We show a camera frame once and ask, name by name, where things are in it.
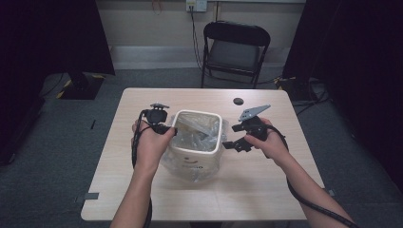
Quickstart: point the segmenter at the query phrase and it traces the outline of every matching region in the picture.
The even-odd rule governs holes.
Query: wall
[[[263,27],[272,37],[271,61],[285,62],[304,7],[300,0],[295,1],[298,3],[208,2],[207,12],[194,13],[200,51],[204,26],[217,18]],[[161,0],[160,4],[158,0],[98,0],[97,4],[110,46],[193,51],[192,18],[185,11],[184,0]]]

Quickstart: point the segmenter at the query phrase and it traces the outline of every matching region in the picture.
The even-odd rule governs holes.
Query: table
[[[233,100],[242,98],[243,105]],[[238,124],[243,109],[268,105],[259,114],[271,120],[286,136],[290,153],[308,174],[323,187],[322,179],[305,140],[295,111],[286,92],[258,89],[192,89],[192,88],[127,88],[116,111],[88,193],[99,193],[87,199],[82,218],[112,220],[129,185],[132,165],[131,125],[143,109],[159,102],[169,105],[168,120],[179,110],[191,109],[217,113]],[[226,131],[228,141],[244,136],[244,132]],[[198,220],[291,220],[306,219],[299,203],[290,194],[284,173],[260,150],[246,153],[224,150],[221,169],[210,180],[188,182],[171,175],[160,165],[152,184],[155,221]]]

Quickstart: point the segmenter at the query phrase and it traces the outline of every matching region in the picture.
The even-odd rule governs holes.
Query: gray carpet floor
[[[282,72],[267,67],[260,81]],[[47,77],[41,115],[22,141],[14,163],[0,167],[0,227],[108,227],[109,222],[81,219],[87,192],[108,130],[127,87],[199,87],[197,68],[117,70],[106,77],[93,101],[56,99],[66,83],[61,74]],[[250,85],[207,80],[216,87]],[[260,89],[275,89],[261,84]],[[324,87],[316,87],[320,93]],[[299,112],[303,106],[296,106]],[[377,160],[352,137],[332,102],[317,104],[298,115],[317,167],[328,190],[361,227],[403,227],[403,198]],[[274,227],[309,227],[306,221],[276,221]],[[268,227],[246,223],[243,227]],[[188,227],[155,222],[157,227]]]

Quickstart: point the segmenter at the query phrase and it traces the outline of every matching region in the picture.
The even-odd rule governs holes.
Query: person's left hand
[[[137,121],[132,125],[133,132],[136,132],[136,127]],[[142,121],[140,124],[140,131],[147,127],[148,124]],[[161,156],[174,135],[175,128],[173,127],[163,135],[155,133],[152,128],[144,130],[137,147],[136,168],[139,167],[147,171],[156,171]]]

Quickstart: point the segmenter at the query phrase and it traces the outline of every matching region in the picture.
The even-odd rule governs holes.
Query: person's right arm
[[[270,121],[266,119],[261,120],[265,124],[271,125]],[[273,159],[276,165],[284,171],[289,182],[300,196],[353,221],[344,209],[306,173],[302,166],[288,152],[280,136],[273,130],[268,130],[268,133],[269,135],[265,142],[251,135],[246,135],[244,139],[256,148],[261,149],[266,157]],[[346,227],[339,221],[325,216],[302,203],[300,205],[311,227]]]

